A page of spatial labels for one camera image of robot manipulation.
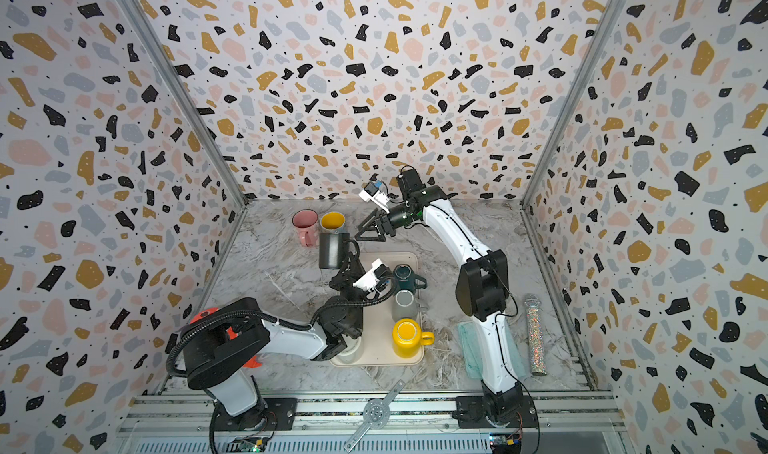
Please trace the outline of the black mug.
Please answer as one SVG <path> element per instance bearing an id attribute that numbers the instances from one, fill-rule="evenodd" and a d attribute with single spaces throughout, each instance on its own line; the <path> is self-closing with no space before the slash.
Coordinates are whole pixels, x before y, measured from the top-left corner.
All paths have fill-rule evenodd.
<path id="1" fill-rule="evenodd" d="M 347 258 L 349 234 L 344 232 L 323 232 L 319 237 L 318 267 L 324 270 L 338 270 Z"/>

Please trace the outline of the blue butterfly mug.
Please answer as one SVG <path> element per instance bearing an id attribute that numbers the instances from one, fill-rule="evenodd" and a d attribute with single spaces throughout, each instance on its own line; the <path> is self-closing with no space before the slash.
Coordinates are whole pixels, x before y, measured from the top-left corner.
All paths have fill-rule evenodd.
<path id="1" fill-rule="evenodd" d="M 320 219 L 320 227 L 323 233 L 338 233 L 345 229 L 346 218 L 339 212 L 328 212 Z"/>

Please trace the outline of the pink mug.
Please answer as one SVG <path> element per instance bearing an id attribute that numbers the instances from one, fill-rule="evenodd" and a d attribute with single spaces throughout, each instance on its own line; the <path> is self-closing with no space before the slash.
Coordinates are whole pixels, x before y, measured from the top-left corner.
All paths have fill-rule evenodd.
<path id="1" fill-rule="evenodd" d="M 319 215 L 316 211 L 311 209 L 298 211 L 293 215 L 291 222 L 302 247 L 313 248 L 318 246 Z"/>

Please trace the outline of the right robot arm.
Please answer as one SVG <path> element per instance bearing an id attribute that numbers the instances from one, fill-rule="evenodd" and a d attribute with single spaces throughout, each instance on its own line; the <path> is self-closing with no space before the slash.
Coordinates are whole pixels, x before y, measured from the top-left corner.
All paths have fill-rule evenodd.
<path id="1" fill-rule="evenodd" d="M 482 417 L 494 426 L 506 426 L 519 418 L 527 391 L 511 358 L 507 257 L 480 241 L 460 219 L 449 196 L 440 187 L 423 183 L 415 169 L 401 170 L 396 181 L 400 201 L 389 199 L 381 181 L 363 184 L 359 197 L 376 209 L 358 225 L 355 239 L 383 242 L 416 223 L 437 234 L 459 267 L 455 297 L 471 318 L 480 348 Z"/>

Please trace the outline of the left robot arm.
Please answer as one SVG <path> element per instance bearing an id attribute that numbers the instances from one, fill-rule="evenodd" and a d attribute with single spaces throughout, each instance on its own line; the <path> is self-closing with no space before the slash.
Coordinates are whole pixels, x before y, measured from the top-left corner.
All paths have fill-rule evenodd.
<path id="1" fill-rule="evenodd" d="M 365 268 L 356 242 L 350 243 L 339 271 L 330 281 L 337 295 L 306 323 L 288 321 L 262 310 L 244 297 L 196 316 L 178 337 L 166 361 L 171 376 L 214 401 L 213 426 L 259 429 L 277 424 L 246 365 L 272 353 L 310 361 L 329 361 L 349 350 L 363 334 L 363 311 L 382 303 L 392 271 L 376 260 Z"/>

